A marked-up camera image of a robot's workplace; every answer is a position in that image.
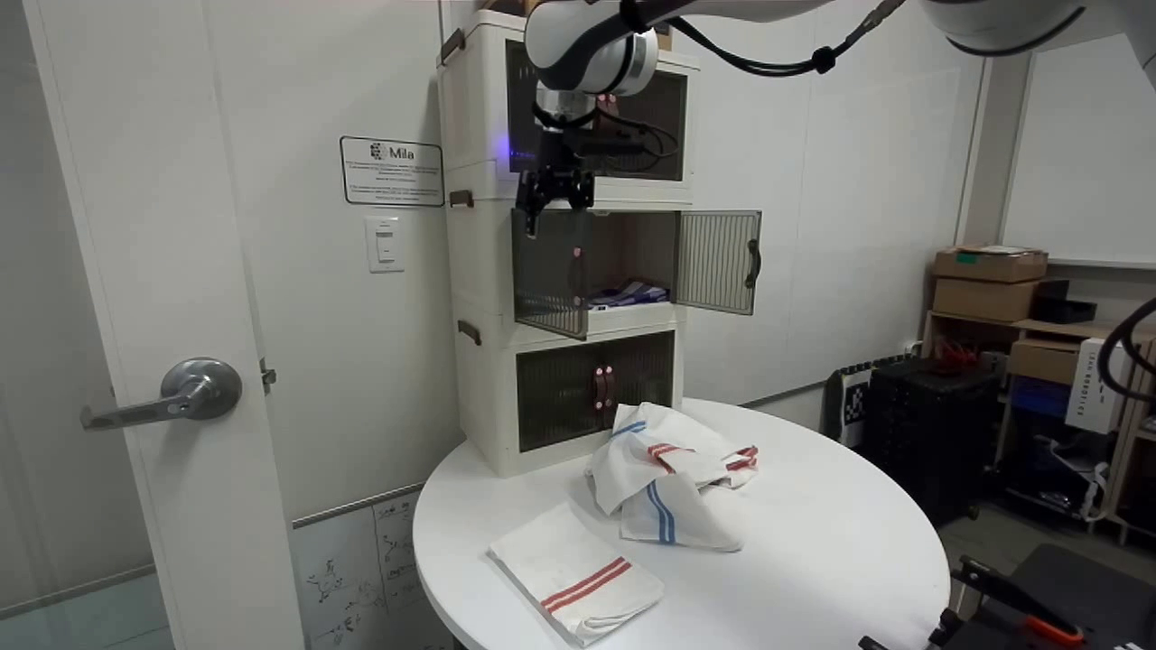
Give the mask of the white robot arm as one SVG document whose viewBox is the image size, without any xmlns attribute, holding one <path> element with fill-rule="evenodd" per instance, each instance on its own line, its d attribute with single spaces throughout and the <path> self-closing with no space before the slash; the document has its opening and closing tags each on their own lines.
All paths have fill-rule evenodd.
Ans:
<svg viewBox="0 0 1156 650">
<path fill-rule="evenodd" d="M 874 0 L 874 8 L 837 38 L 796 61 L 759 61 L 726 51 L 689 13 L 780 20 L 823 8 L 827 0 L 538 0 L 525 16 L 528 61 L 534 84 L 534 124 L 541 152 L 517 179 L 517 213 L 534 220 L 564 203 L 589 210 L 597 178 L 579 152 L 579 128 L 597 120 L 605 95 L 641 95 L 656 72 L 656 27 L 667 25 L 711 51 L 726 65 L 766 75 L 823 75 L 867 31 L 890 20 L 908 0 Z M 1156 79 L 1156 0 L 919 0 L 943 38 L 973 57 L 1016 57 L 1074 27 L 1096 2 L 1107 2 L 1127 31 L 1139 67 Z"/>
</svg>

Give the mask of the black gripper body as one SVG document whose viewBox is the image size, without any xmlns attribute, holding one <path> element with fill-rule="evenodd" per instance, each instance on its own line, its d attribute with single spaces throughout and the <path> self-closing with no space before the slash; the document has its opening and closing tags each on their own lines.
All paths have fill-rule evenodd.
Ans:
<svg viewBox="0 0 1156 650">
<path fill-rule="evenodd" d="M 564 199 L 571 204 L 571 196 L 579 187 L 593 187 L 593 173 L 582 166 L 582 124 L 541 124 L 538 127 L 538 160 L 519 173 L 517 179 L 517 203 L 532 199 L 534 204 L 550 204 Z"/>
</svg>

